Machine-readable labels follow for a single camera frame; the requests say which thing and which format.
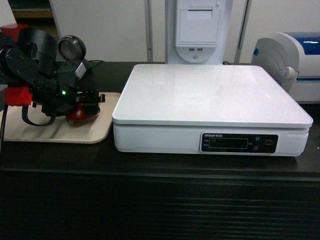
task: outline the black table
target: black table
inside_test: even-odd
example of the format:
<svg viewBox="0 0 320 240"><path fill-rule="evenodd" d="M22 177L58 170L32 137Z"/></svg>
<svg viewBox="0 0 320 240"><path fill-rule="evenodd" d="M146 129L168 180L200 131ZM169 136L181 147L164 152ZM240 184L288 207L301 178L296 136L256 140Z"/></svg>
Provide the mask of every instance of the black table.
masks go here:
<svg viewBox="0 0 320 240"><path fill-rule="evenodd" d="M86 77L120 93L137 62ZM298 157L124 153L95 144L4 142L0 240L320 239L320 105Z"/></svg>

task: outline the receipt printer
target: receipt printer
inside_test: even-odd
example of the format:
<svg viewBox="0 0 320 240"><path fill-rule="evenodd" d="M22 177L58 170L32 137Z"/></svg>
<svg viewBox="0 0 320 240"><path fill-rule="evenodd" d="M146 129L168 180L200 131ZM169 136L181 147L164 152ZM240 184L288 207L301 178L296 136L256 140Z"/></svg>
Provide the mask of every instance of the receipt printer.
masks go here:
<svg viewBox="0 0 320 240"><path fill-rule="evenodd" d="M273 32L257 41L251 63L298 103L320 103L320 32Z"/></svg>

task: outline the lcd display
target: lcd display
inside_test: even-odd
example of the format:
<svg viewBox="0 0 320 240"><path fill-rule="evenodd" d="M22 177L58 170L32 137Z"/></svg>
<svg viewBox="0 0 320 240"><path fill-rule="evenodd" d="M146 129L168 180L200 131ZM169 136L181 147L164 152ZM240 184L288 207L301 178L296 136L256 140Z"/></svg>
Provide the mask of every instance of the lcd display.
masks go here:
<svg viewBox="0 0 320 240"><path fill-rule="evenodd" d="M210 137L210 149L246 149L248 147L248 138L222 138Z"/></svg>

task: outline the black cable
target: black cable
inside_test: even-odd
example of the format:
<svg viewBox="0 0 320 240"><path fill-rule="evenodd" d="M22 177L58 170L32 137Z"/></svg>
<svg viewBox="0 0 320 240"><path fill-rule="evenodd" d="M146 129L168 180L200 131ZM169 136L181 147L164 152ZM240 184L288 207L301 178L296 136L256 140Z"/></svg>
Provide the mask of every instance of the black cable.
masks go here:
<svg viewBox="0 0 320 240"><path fill-rule="evenodd" d="M2 160L2 148L4 144L4 138L5 138L7 112L8 112L8 105L4 104L3 113L2 113L2 122L1 122L1 128L0 128L0 165Z"/></svg>

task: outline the digital scale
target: digital scale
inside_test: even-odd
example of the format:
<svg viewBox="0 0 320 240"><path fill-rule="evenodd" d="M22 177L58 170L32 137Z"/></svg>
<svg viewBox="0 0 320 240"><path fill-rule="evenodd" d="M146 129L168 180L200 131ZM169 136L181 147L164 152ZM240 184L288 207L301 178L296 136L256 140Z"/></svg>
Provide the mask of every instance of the digital scale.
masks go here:
<svg viewBox="0 0 320 240"><path fill-rule="evenodd" d="M313 119L263 68L136 65L112 114L121 152L298 156Z"/></svg>

